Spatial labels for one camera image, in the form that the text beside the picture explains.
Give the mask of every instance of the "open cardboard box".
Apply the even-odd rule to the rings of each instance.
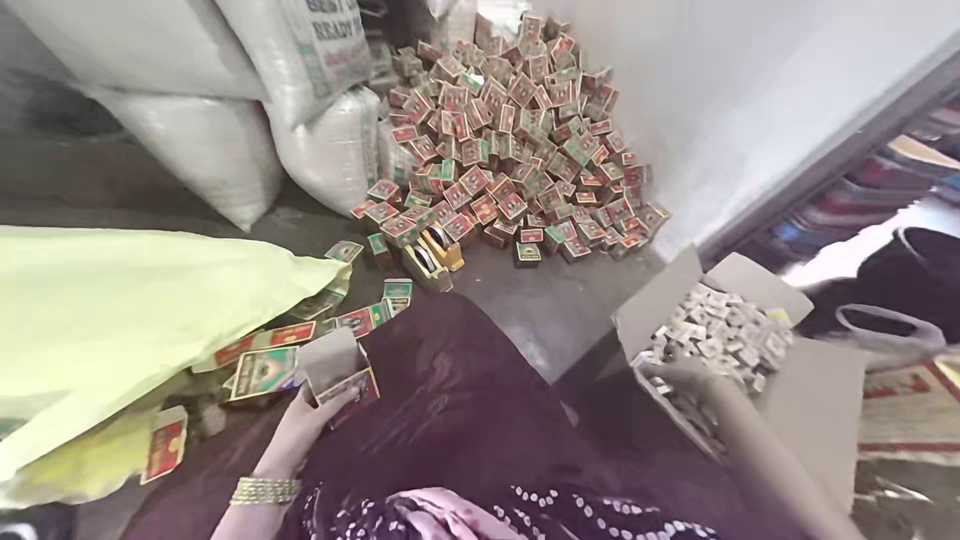
[[[696,282],[739,293],[760,309],[782,307],[793,324],[813,309],[802,292],[739,254],[729,255],[704,274],[691,246],[613,315],[628,362],[650,346],[654,331],[670,320],[674,307]],[[866,351],[797,336],[783,369],[768,380],[755,401],[760,415],[784,445],[846,510],[853,502],[860,402],[870,356]],[[637,376],[637,381],[698,447],[713,455],[680,411],[644,377]]]

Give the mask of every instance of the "stack of sacks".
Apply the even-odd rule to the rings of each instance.
[[[269,209],[283,172],[253,101],[263,85],[216,6],[194,0],[8,5],[84,91],[237,227],[249,231]]]
[[[217,0],[266,87],[280,160],[307,193],[343,215],[377,174],[376,95],[356,3]]]

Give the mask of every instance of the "plastic bag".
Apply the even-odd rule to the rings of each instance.
[[[249,232],[274,203],[283,169],[257,103],[103,88],[87,93],[240,229]]]
[[[276,150],[290,177],[344,216],[367,199],[376,182],[378,105],[376,94],[359,86],[306,124],[290,131],[273,124]]]
[[[274,129],[326,110],[372,72],[355,1],[216,0],[267,89]]]
[[[260,99],[263,85],[224,18],[196,0],[7,0],[81,81]]]
[[[390,180],[404,187],[410,184],[419,166],[417,159],[394,140],[393,124],[390,120],[381,120],[379,125],[379,178]]]
[[[865,313],[869,319],[854,323],[850,320],[850,314],[853,313]],[[944,333],[936,325],[892,309],[846,304],[836,309],[836,317],[841,325],[850,329],[853,339],[860,348],[882,353],[870,361],[867,369],[908,365],[918,359],[931,357],[947,347]],[[889,327],[901,328],[901,333],[909,332],[909,334],[896,335],[858,326],[863,324],[871,324],[874,327],[886,324]]]
[[[437,20],[431,38],[434,46],[452,51],[457,41],[473,43],[477,0],[427,0],[427,7]]]

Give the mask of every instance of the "bangle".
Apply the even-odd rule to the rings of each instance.
[[[230,504],[283,504],[289,503],[300,491],[299,480],[252,479],[243,477],[237,481]]]

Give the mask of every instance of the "white wall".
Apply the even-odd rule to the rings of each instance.
[[[957,0],[534,0],[614,67],[673,258],[960,50]]]

